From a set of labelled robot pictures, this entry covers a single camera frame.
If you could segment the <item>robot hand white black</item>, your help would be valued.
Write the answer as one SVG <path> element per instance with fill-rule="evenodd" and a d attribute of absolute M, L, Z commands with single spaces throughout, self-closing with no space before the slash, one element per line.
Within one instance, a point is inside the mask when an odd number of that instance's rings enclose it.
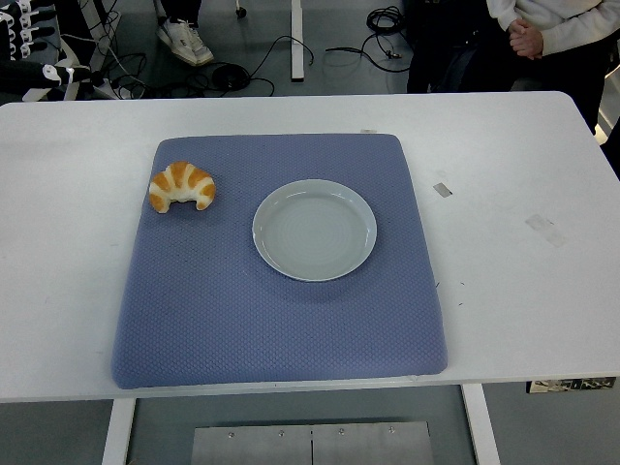
<path fill-rule="evenodd" d="M 1 3 L 3 92 L 52 89 L 91 78 L 91 69 L 56 36 L 55 19 L 52 1 Z"/>

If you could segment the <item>person's left hand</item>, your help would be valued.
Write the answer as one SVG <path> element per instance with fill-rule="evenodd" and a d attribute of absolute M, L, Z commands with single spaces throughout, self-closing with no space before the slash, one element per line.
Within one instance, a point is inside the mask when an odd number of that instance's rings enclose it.
<path fill-rule="evenodd" d="M 534 60 L 543 56 L 543 35 L 534 27 L 529 27 L 522 37 L 510 38 L 510 45 L 520 57 Z"/>

